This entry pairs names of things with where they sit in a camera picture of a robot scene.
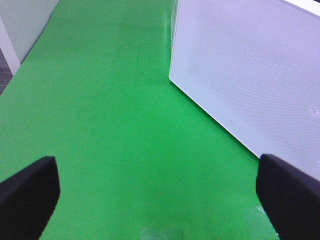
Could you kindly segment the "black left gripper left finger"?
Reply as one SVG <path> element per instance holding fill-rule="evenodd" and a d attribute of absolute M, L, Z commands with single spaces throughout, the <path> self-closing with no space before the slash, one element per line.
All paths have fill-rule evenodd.
<path fill-rule="evenodd" d="M 0 238 L 38 240 L 60 198 L 56 158 L 44 156 L 0 183 Z"/>

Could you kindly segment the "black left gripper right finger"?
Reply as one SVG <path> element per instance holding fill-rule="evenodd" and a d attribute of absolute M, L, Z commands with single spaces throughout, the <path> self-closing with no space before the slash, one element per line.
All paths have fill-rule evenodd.
<path fill-rule="evenodd" d="M 281 240 L 320 238 L 320 182 L 272 154 L 262 154 L 256 194 Z"/>

